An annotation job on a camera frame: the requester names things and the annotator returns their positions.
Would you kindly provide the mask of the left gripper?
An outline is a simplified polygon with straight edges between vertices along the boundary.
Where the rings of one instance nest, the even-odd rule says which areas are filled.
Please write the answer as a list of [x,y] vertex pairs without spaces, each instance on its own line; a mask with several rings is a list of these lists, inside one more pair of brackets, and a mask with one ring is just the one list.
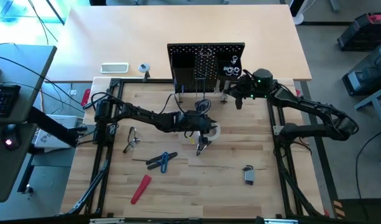
[[199,131],[200,145],[206,146],[208,145],[208,138],[204,134],[209,134],[217,123],[217,121],[211,119],[206,114],[200,116],[185,116],[182,119],[182,131]]

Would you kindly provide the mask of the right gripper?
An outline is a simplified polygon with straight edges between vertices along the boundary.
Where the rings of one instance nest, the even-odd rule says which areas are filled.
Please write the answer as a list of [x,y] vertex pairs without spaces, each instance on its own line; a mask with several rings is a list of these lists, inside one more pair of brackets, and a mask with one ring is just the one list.
[[240,79],[234,87],[224,89],[224,93],[232,95],[235,98],[236,109],[241,110],[243,99],[255,99],[254,82],[250,78]]

